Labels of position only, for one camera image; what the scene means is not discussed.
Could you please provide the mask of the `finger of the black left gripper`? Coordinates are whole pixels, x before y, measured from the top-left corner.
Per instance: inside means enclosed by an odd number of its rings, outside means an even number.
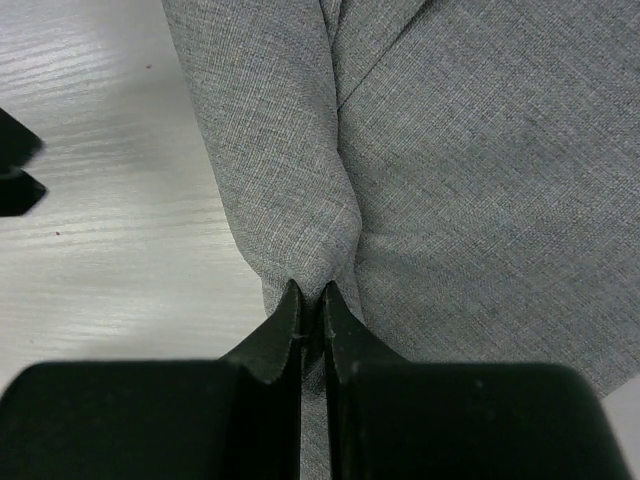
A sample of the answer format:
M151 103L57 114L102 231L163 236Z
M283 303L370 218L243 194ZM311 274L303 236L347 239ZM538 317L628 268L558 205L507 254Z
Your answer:
M2 218L25 215L48 193L42 183L20 169L2 173L0 184Z
M27 165L44 149L43 140L5 110L0 112L1 172Z

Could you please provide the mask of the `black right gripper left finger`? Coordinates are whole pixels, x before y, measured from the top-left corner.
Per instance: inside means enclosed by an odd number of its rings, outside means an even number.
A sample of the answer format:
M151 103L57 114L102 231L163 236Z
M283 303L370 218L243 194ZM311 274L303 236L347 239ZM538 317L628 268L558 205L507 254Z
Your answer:
M302 299L218 359L41 362L1 398L5 479L296 479Z

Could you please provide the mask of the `grey cloth napkin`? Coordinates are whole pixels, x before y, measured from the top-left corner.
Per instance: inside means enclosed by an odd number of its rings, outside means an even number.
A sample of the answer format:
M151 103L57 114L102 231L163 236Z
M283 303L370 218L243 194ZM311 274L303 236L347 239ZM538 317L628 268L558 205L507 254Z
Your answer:
M302 299L301 465L331 475L322 296L414 363L639 374L635 1L167 1L226 219Z

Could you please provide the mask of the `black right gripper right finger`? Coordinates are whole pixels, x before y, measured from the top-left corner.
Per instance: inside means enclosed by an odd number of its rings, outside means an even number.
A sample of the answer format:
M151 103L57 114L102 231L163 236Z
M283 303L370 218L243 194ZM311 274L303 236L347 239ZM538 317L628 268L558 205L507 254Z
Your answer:
M597 396L545 363L414 363L322 296L335 479L627 479Z

